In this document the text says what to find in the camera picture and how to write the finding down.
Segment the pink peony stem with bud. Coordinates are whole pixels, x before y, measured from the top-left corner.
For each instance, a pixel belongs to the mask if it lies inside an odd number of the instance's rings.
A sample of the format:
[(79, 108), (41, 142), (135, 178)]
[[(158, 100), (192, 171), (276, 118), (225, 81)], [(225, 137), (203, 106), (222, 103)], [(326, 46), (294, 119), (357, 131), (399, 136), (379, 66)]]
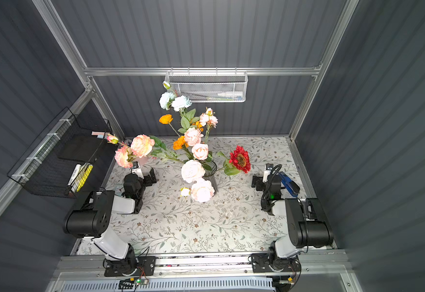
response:
[(168, 150), (165, 143), (155, 136), (138, 135), (130, 144), (122, 142), (112, 134), (105, 135), (105, 139), (109, 144), (119, 146), (115, 152), (115, 161), (120, 167), (126, 169), (134, 167), (135, 161), (150, 156), (183, 162), (175, 152)]

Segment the pale pink peony cluster stem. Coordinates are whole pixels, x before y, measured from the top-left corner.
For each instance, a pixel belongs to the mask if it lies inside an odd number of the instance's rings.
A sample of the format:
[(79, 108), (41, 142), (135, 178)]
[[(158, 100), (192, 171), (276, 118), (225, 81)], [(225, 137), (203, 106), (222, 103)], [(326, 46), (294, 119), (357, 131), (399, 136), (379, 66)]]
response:
[(211, 181), (204, 179), (205, 169), (196, 160), (189, 160), (183, 164), (181, 175), (185, 182), (192, 183), (191, 187), (182, 187), (182, 197), (191, 197), (199, 203), (206, 203), (214, 197), (215, 188)]

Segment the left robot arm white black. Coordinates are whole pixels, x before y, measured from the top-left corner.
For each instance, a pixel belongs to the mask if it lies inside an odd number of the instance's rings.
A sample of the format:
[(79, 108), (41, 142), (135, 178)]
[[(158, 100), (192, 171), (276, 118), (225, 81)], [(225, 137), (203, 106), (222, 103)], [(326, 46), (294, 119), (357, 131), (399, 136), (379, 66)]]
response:
[(154, 169), (143, 174), (132, 169), (123, 180), (121, 196), (114, 191), (84, 192), (73, 204), (64, 220), (64, 233), (89, 240), (104, 254), (105, 277), (146, 277), (154, 274), (156, 257), (149, 248), (138, 254), (111, 227), (112, 214), (139, 214), (144, 191), (157, 182)]

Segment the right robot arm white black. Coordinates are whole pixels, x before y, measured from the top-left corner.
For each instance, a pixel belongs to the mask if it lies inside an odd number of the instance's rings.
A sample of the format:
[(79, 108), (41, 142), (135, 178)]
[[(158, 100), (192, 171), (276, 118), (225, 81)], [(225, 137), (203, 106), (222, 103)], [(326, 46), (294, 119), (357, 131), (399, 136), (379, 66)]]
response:
[(254, 176), (252, 187), (262, 192), (261, 210), (284, 217), (287, 234), (273, 241), (267, 252), (252, 254), (254, 273), (301, 273), (298, 256), (310, 248), (333, 244), (334, 235), (317, 198), (299, 199), (300, 186), (281, 171), (282, 165), (266, 164), (262, 176)]

